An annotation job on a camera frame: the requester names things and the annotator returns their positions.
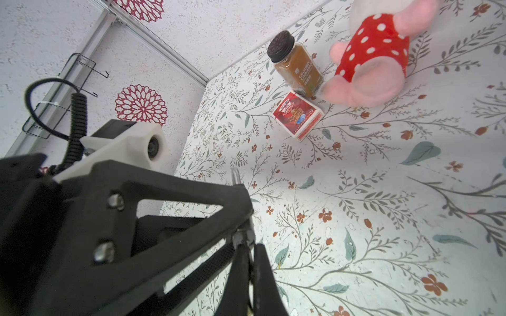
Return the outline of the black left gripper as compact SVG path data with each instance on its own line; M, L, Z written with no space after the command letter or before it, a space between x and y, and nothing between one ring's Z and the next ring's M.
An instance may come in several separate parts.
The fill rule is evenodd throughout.
M2 315L24 315L29 303L30 315L178 315L249 258L242 184L104 161L58 186L40 174L45 160L1 160Z

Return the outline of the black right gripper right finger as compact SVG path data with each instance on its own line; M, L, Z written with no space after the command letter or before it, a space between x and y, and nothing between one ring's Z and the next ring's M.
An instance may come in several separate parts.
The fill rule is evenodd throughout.
M274 274L263 244L254 246L253 312L259 316L288 316L279 294Z

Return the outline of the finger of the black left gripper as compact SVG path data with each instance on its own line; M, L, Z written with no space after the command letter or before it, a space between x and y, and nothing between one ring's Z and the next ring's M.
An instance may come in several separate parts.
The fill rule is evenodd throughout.
M126 222L133 235L131 255L140 254L162 241L191 229L204 219L199 217L162 217L147 215ZM179 315L209 283L232 261L235 248L229 237L221 247L168 293L162 289L141 302L129 315Z

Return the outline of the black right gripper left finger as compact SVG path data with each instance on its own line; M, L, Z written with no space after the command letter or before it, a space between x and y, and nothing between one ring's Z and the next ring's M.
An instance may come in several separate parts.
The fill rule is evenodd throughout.
M249 309L250 250L239 245L215 315L246 316Z

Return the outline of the silver key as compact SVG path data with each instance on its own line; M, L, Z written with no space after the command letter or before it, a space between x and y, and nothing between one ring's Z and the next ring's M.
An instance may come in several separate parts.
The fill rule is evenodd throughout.
M251 248L256 243L256 235L254 232L254 224L251 219L241 224L235 233L232 234L232 243L235 249L240 245Z

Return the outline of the black padlock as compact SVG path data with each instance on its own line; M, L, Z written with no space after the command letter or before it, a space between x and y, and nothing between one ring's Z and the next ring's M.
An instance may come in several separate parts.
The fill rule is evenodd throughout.
M231 180L232 180L233 185L242 184L241 174L240 174L240 171L237 167L234 167L231 170Z

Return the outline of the red playing card box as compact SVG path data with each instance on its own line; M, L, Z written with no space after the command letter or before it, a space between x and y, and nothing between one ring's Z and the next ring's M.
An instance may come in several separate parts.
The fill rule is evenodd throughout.
M324 118L324 112L303 96L290 91L272 113L291 137L302 142Z

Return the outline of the amber spice jar black lid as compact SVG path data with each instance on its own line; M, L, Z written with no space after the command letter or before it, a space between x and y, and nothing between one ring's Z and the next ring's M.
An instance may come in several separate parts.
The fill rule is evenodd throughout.
M288 30L278 33L267 48L275 70L298 94L314 97L324 79L307 50Z

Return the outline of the pink plush toy red dress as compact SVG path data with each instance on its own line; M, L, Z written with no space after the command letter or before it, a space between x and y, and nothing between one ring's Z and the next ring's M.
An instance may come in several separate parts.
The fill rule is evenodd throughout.
M351 38L330 49L337 70L323 85L322 99L349 107L375 107L392 100L405 85L410 39L429 29L441 4L353 1Z

